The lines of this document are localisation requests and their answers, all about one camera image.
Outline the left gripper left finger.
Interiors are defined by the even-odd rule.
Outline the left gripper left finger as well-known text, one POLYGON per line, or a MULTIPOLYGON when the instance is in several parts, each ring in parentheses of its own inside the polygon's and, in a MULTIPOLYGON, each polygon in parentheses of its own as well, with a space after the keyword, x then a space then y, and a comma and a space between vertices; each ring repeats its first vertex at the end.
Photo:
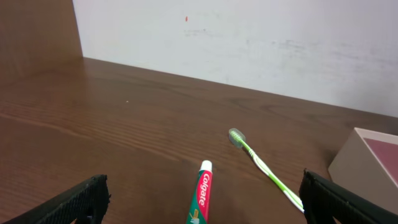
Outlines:
POLYGON ((94 175, 4 224, 100 224, 108 210, 107 176, 94 175))

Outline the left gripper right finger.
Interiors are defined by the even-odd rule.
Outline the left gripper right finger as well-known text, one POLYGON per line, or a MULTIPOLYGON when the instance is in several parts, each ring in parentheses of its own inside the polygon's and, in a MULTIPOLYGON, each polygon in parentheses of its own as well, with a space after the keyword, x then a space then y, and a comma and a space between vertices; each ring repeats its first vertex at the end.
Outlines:
POLYGON ((396 224, 397 215, 304 170, 299 197, 308 224, 396 224))

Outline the green white toothbrush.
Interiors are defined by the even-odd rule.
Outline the green white toothbrush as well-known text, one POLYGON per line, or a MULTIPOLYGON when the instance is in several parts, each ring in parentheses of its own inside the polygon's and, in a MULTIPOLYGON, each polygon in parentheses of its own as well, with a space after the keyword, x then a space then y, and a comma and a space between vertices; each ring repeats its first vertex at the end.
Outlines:
POLYGON ((301 199, 291 191, 266 165, 266 163, 256 154, 256 152, 247 144, 246 137, 244 134, 236 128, 231 128, 228 131, 229 140, 237 148, 243 148, 250 155, 251 159, 257 166, 257 168, 263 172, 270 180, 272 180, 276 186, 284 193, 284 195, 290 200, 290 202, 304 213, 303 203, 301 199))

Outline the red green toothpaste tube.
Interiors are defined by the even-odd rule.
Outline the red green toothpaste tube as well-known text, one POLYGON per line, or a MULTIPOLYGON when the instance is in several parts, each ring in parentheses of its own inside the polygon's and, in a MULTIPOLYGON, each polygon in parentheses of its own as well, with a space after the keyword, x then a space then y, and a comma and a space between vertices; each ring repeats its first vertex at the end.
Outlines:
POLYGON ((198 172, 186 224, 208 224, 212 180, 212 163, 204 160, 198 172))

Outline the white cardboard box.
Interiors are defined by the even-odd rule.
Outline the white cardboard box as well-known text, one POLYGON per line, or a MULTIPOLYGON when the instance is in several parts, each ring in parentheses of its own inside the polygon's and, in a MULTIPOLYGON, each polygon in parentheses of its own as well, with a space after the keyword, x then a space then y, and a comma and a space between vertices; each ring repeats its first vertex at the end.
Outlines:
POLYGON ((354 128, 331 162, 332 181, 397 213, 397 136, 354 128))

